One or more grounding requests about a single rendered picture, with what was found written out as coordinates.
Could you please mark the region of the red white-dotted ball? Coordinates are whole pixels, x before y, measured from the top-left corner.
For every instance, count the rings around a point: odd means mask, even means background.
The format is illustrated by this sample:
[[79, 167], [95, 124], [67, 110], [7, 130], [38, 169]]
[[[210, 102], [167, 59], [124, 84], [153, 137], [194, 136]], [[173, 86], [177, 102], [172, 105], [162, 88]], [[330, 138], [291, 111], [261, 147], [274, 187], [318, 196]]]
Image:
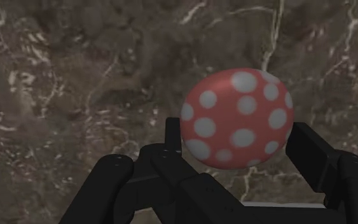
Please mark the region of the red white-dotted ball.
[[293, 120], [291, 95], [277, 77], [258, 69], [229, 69], [189, 91], [181, 109], [181, 135], [201, 163], [244, 169], [279, 151]]

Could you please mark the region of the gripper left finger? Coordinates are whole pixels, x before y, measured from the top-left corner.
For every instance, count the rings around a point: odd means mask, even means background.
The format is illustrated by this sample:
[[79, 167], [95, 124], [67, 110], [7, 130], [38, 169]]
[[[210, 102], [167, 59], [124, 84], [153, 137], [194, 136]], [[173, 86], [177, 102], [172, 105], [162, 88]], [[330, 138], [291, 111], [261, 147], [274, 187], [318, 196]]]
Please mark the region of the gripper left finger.
[[162, 224], [241, 224], [243, 205], [181, 153], [180, 121], [167, 118], [164, 143], [143, 146], [136, 161], [100, 158], [59, 224], [130, 224], [149, 207]]

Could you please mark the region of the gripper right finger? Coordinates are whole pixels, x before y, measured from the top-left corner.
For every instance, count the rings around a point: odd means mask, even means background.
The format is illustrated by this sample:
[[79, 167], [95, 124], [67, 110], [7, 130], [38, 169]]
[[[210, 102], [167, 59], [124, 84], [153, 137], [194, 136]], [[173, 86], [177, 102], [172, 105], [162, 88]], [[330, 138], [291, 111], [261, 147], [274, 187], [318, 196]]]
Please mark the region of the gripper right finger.
[[358, 155], [334, 149], [304, 122], [295, 122], [286, 155], [313, 191], [324, 193], [324, 206], [358, 224]]

